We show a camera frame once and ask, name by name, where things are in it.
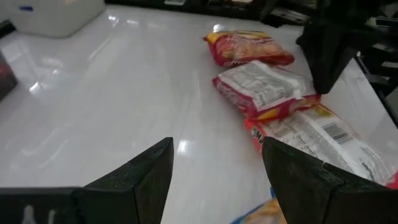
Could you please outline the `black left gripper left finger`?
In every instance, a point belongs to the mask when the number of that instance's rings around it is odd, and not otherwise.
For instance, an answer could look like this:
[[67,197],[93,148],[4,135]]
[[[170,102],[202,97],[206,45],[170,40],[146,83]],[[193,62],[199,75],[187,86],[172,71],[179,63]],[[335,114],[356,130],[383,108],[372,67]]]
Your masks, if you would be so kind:
[[1,189],[1,223],[160,223],[172,180],[166,137],[84,187]]

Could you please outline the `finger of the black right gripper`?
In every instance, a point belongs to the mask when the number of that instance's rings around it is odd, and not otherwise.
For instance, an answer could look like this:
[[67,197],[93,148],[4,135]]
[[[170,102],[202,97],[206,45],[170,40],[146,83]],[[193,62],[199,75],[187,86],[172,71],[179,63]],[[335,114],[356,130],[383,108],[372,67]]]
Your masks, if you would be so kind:
[[350,60],[363,46],[360,31],[332,27],[304,28],[297,39],[307,60],[318,94],[331,91]]

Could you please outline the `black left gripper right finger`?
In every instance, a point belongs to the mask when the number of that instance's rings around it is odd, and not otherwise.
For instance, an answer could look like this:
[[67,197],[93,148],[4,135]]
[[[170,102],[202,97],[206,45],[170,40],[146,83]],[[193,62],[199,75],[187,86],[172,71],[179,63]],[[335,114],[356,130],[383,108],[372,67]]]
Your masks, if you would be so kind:
[[262,160],[288,223],[397,224],[397,191],[272,137]]

